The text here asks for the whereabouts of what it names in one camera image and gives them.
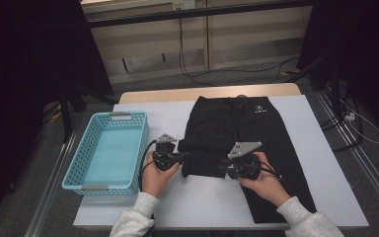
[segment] basket handle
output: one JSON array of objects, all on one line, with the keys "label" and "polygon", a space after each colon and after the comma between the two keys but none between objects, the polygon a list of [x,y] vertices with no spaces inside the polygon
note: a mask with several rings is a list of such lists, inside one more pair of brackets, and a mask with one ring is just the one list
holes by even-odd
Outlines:
[{"label": "basket handle", "polygon": [[111,112],[112,120],[129,120],[131,119],[131,112]]},{"label": "basket handle", "polygon": [[82,191],[108,191],[109,186],[82,186]]}]

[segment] sleeve cuff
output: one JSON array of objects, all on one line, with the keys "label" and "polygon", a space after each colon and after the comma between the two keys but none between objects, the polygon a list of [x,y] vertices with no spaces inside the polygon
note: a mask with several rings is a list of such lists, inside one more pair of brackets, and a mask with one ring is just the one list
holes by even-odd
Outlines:
[{"label": "sleeve cuff", "polygon": [[159,200],[157,198],[146,193],[139,193],[133,209],[150,218],[158,203]]},{"label": "sleeve cuff", "polygon": [[297,223],[302,222],[305,218],[312,214],[300,203],[298,197],[290,198],[276,211],[284,216],[290,226],[294,226]]}]

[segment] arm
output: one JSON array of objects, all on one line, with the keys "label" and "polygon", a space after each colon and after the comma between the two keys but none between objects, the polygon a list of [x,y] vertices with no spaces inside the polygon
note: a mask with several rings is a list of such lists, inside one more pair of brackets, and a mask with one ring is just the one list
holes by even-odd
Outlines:
[{"label": "arm", "polygon": [[125,209],[115,221],[111,237],[142,236],[155,224],[151,219],[158,197],[168,185],[171,177],[178,172],[180,164],[167,171],[160,171],[153,163],[153,152],[147,154],[146,169],[142,179],[142,193],[138,194],[133,209]]},{"label": "arm", "polygon": [[[264,153],[256,152],[254,154],[261,162],[269,165]],[[239,182],[278,207],[276,211],[284,216],[290,226],[290,229],[285,231],[288,237],[343,236],[327,216],[322,213],[310,213],[297,197],[291,197],[274,175],[260,172],[254,181],[239,179]]]}]

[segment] black garment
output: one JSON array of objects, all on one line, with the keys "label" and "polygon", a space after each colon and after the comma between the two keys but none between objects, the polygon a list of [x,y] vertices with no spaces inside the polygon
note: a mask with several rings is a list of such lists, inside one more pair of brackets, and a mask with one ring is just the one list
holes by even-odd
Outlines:
[{"label": "black garment", "polygon": [[[311,212],[316,211],[297,154],[278,111],[267,97],[198,98],[187,124],[186,136],[179,142],[180,152],[191,152],[184,163],[183,176],[224,178],[217,165],[227,159],[235,142],[258,142],[283,185]],[[275,206],[254,191],[242,187],[255,223],[285,222]]]}]

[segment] white logo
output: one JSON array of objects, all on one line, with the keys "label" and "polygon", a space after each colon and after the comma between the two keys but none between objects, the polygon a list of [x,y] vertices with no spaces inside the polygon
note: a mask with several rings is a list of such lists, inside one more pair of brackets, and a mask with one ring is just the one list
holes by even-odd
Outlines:
[{"label": "white logo", "polygon": [[255,106],[255,109],[257,109],[255,111],[255,113],[263,113],[263,112],[266,112],[266,109],[264,109],[263,106]]}]

